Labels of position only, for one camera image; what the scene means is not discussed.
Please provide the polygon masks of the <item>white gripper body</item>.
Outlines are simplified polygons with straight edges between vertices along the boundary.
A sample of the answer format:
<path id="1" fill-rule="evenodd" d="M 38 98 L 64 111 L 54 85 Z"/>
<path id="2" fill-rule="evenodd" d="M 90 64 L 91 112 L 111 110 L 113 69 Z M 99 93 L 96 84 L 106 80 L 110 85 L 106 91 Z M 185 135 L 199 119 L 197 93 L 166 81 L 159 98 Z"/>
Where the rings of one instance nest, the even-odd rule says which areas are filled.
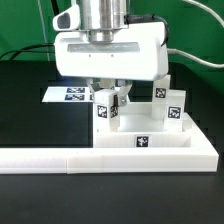
<path id="1" fill-rule="evenodd" d="M 74 4 L 53 18 L 63 76 L 153 81 L 168 73 L 166 20 L 124 4 Z"/>

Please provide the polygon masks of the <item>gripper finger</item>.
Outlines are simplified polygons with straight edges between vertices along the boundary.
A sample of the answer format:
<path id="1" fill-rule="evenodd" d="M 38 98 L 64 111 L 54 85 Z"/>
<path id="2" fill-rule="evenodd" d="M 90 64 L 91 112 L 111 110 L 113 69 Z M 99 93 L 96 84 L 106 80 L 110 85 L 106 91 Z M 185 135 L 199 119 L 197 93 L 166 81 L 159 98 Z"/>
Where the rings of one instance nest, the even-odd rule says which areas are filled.
<path id="1" fill-rule="evenodd" d="M 119 90 L 115 93 L 114 96 L 114 105 L 117 107 L 126 106 L 128 103 L 128 93 L 132 88 L 131 80 L 118 80 L 117 81 Z"/>
<path id="2" fill-rule="evenodd" d="M 92 96 L 95 96 L 95 93 L 102 90 L 102 87 L 100 86 L 100 80 L 98 78 L 87 78 L 86 84 L 92 94 Z"/>

